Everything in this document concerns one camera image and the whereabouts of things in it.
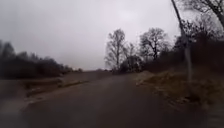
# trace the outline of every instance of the wet road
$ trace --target wet road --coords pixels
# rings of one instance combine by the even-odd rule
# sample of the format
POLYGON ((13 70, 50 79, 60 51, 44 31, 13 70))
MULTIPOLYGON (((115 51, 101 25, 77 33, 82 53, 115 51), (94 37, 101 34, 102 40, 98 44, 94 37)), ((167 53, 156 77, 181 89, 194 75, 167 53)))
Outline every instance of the wet road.
POLYGON ((137 88, 131 75, 73 87, 68 93, 30 105, 23 119, 30 128, 187 128, 202 115, 177 112, 137 88))

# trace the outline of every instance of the treeline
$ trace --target treeline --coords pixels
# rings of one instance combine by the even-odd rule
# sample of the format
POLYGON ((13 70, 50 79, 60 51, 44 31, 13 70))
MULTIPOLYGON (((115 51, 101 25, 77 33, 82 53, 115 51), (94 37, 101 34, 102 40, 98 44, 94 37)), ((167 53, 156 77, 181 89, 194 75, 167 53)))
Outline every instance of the treeline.
POLYGON ((72 71, 52 58, 41 58, 27 52, 17 54, 9 42, 0 41, 0 78, 57 77, 72 71))
MULTIPOLYGON (((224 33, 211 15, 201 14, 193 21, 183 20, 190 43, 193 66, 203 66, 224 73, 224 33)), ((160 28, 150 28, 140 35, 138 45, 126 43, 125 33, 118 29, 109 34, 106 64, 115 72, 158 72, 185 64, 183 35, 174 42, 160 28)))

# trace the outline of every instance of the distant tree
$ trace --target distant tree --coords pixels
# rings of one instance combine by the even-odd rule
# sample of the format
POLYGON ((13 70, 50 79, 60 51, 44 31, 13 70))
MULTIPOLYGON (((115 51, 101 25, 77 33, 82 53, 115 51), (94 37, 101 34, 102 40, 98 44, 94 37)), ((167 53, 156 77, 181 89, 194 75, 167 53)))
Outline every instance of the distant tree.
POLYGON ((12 47, 11 43, 6 42, 1 46, 1 58, 7 59, 11 58, 15 55, 14 48, 12 47))
POLYGON ((167 43, 165 37, 165 32, 160 28, 151 28, 148 32, 141 35, 140 50, 143 58, 148 59, 152 56, 153 60, 156 60, 160 51, 167 43))
POLYGON ((137 55, 128 56, 120 66, 120 72, 138 72, 142 70, 142 60, 137 55))
POLYGON ((123 45, 125 41, 125 33, 118 29, 109 34, 109 42, 107 43, 106 64, 111 69, 118 70, 122 61, 123 45))
POLYGON ((224 0, 181 0, 188 10, 197 10, 202 13, 212 12, 219 19, 224 28, 224 0))

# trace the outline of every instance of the dry grass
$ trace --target dry grass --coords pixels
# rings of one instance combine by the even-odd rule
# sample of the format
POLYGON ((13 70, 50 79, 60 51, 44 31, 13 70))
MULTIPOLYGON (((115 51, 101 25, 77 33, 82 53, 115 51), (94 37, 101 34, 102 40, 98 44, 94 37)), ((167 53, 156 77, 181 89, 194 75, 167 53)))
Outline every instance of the dry grass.
POLYGON ((144 76, 140 81, 141 84, 138 83, 138 85, 146 85, 152 92, 178 104, 211 105, 222 98, 223 84, 216 77, 211 77, 204 72, 195 73, 191 86, 188 86, 186 78, 184 73, 171 70, 153 76, 150 75, 148 78, 144 76))

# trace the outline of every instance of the roadside grass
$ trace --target roadside grass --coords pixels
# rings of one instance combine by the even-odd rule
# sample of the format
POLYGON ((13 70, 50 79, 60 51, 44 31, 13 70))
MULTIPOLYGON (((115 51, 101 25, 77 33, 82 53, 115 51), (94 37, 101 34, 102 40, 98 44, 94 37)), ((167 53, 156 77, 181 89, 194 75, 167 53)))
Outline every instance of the roadside grass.
POLYGON ((136 78, 137 86, 146 86, 175 104, 197 104, 207 108, 222 101, 224 94, 222 80, 204 72, 194 74, 191 86, 188 86, 186 74, 173 70, 158 74, 143 72, 136 78))

